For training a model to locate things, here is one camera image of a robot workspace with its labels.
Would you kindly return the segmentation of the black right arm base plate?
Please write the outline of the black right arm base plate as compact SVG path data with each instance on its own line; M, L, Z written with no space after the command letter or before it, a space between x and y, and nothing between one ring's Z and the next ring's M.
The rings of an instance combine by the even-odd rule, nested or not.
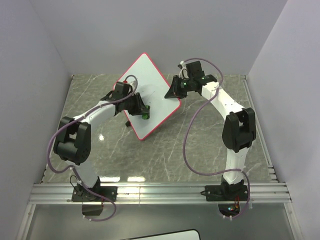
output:
M206 185L200 194L205 196L207 202L246 201L249 190L246 185Z

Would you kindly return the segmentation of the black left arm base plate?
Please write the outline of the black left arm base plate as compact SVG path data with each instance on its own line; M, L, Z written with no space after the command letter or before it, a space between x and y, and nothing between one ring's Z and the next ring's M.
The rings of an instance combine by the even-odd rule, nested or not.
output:
M118 193L117 186L98 186L97 188L86 190L83 186L77 185L73 188L72 202L105 202L105 198L115 202Z

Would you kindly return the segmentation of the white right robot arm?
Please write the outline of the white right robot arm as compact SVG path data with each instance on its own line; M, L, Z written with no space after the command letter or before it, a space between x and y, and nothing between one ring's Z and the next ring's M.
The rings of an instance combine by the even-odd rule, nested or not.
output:
M251 107L245 108L237 103L212 75L186 79L174 75L164 97L183 99L191 91L199 93L206 102L192 116L190 124L208 104L215 107L224 120L222 141L227 148L227 159L225 170L220 171L222 175L220 193L224 199L232 200L245 182L246 175L243 169L246 156L257 135L255 111Z

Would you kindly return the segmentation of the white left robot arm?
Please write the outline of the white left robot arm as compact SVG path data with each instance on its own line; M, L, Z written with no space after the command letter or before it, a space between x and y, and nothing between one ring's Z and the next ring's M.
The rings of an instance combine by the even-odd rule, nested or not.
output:
M89 201L96 201L101 196L100 178L89 161L92 133L101 123L123 111L147 120L150 118L150 109L139 93L119 99L106 95L83 114L61 119L53 152L66 161L74 172L78 185L84 188L83 195Z

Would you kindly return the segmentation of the green whiteboard eraser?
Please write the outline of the green whiteboard eraser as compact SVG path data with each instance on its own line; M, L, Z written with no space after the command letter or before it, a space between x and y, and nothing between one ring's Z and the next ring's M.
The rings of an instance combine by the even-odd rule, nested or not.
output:
M141 110L141 118L143 120L148 120L150 118L150 106L145 105Z

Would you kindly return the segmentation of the red framed whiteboard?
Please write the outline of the red framed whiteboard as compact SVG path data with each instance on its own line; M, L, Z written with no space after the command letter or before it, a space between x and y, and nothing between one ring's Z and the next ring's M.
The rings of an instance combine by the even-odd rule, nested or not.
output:
M165 98L170 84L146 52L131 64L118 81L124 82L129 75L137 78L136 92L140 94L143 103L150 107L149 119L143 119L140 115L133 116L124 111L135 135L143 141L180 108L181 100Z

